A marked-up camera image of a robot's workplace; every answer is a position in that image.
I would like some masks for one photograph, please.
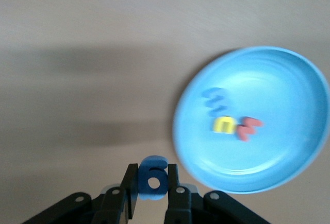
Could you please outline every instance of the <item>plate rim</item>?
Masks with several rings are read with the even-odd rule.
[[[203,67],[201,70],[199,70],[197,72],[197,74],[195,74],[195,76],[192,78],[192,80],[190,80],[190,82],[186,85],[185,89],[183,90],[179,101],[177,102],[176,108],[175,108],[175,112],[174,112],[174,118],[173,118],[173,124],[172,124],[172,138],[173,138],[173,142],[174,142],[174,148],[176,151],[176,154],[180,160],[180,162],[182,163],[182,165],[184,166],[184,168],[187,170],[187,172],[194,177],[195,179],[197,179],[200,183],[204,184],[207,187],[214,187],[215,184],[212,183],[208,183],[208,180],[205,179],[201,179],[200,177],[198,177],[198,175],[192,173],[193,169],[188,165],[189,162],[185,161],[183,159],[183,155],[179,153],[179,149],[178,149],[178,141],[177,141],[177,137],[178,137],[178,117],[180,116],[180,109],[181,106],[184,102],[184,100],[186,99],[186,96],[188,95],[188,93],[191,91],[192,86],[198,82],[200,80],[200,78],[202,78],[205,74],[207,75],[207,71],[209,71],[210,68],[213,68],[215,65],[218,65],[219,63],[224,63],[228,60],[232,60],[233,58],[237,58],[240,56],[243,56],[245,54],[251,53],[251,52],[256,52],[256,51],[261,51],[261,50],[269,50],[269,51],[281,51],[283,53],[287,53],[290,55],[295,56],[296,58],[299,58],[300,60],[302,60],[303,62],[305,62],[312,70],[313,72],[316,74],[316,76],[319,78],[323,91],[324,91],[324,95],[326,97],[326,103],[327,103],[327,115],[326,115],[326,123],[324,124],[324,130],[322,132],[321,138],[319,139],[319,142],[317,143],[315,149],[313,150],[312,153],[310,153],[310,155],[308,156],[308,159],[301,164],[301,166],[299,166],[294,173],[292,173],[290,176],[280,180],[279,182],[272,184],[268,187],[264,187],[261,189],[255,189],[255,190],[247,190],[247,191],[237,191],[237,190],[227,190],[227,189],[221,189],[220,187],[216,187],[217,189],[220,189],[222,191],[225,191],[227,193],[233,193],[233,194],[251,194],[251,193],[259,193],[259,192],[265,192],[274,188],[277,188],[289,181],[291,181],[293,178],[295,178],[296,176],[298,176],[299,174],[301,174],[304,170],[307,169],[307,167],[309,165],[312,164],[312,162],[316,159],[316,157],[320,154],[322,148],[325,146],[326,142],[327,142],[327,138],[329,135],[329,131],[330,131],[330,127],[329,127],[329,123],[330,123],[330,91],[329,91],[329,85],[328,82],[325,78],[325,76],[323,75],[323,73],[311,62],[309,61],[306,57],[292,51],[286,48],[282,48],[282,47],[277,47],[277,46],[251,46],[251,47],[244,47],[244,48],[239,48],[239,49],[235,49],[233,51],[230,51],[228,53],[225,53],[219,57],[217,57],[216,59],[212,60],[210,63],[208,63],[205,67]]]

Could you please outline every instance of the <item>foam number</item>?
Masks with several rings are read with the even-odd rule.
[[[214,132],[234,134],[236,130],[236,121],[232,117],[218,117],[213,126]]]
[[[209,112],[210,116],[219,117],[224,110],[228,111],[229,103],[226,90],[221,88],[211,88],[203,93],[203,97],[210,99],[205,103],[207,107],[213,109]]]
[[[263,126],[263,123],[255,118],[245,117],[243,119],[243,125],[237,127],[237,135],[239,139],[247,142],[249,140],[248,134],[252,135],[256,133],[253,126]]]
[[[139,166],[139,196],[142,200],[159,200],[168,191],[168,176],[165,171],[168,160],[162,156],[149,156]],[[159,181],[157,188],[152,188],[148,180],[156,178]]]

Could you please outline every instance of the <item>blue foam number 6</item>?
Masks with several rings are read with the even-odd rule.
[[[159,200],[168,191],[168,177],[164,170],[167,168],[168,160],[162,156],[149,156],[139,166],[139,196],[142,200]],[[156,178],[159,180],[157,188],[151,188],[148,180]]]

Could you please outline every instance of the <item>blue foam piece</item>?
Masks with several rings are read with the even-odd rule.
[[[168,175],[165,169],[168,160],[162,156],[149,156],[139,166],[139,196],[142,200],[159,200],[168,191]],[[159,180],[158,188],[151,188],[148,180],[156,178]]]
[[[211,88],[202,93],[204,98],[209,100],[205,102],[205,106],[210,107],[209,115],[219,117],[224,111],[229,111],[230,101],[226,89]]]

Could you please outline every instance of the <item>screw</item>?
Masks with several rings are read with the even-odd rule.
[[[81,202],[81,201],[83,201],[83,199],[84,199],[84,197],[77,197],[77,198],[75,199],[75,201],[76,201],[76,202]]]
[[[119,192],[120,192],[120,190],[118,190],[118,189],[114,189],[114,190],[112,191],[112,194],[113,194],[113,195],[117,195]]]
[[[210,198],[213,199],[213,200],[218,200],[220,197],[217,193],[212,192],[210,194]]]
[[[183,192],[185,192],[185,189],[182,188],[182,187],[178,187],[178,188],[176,189],[176,192],[178,192],[178,193],[183,193]]]

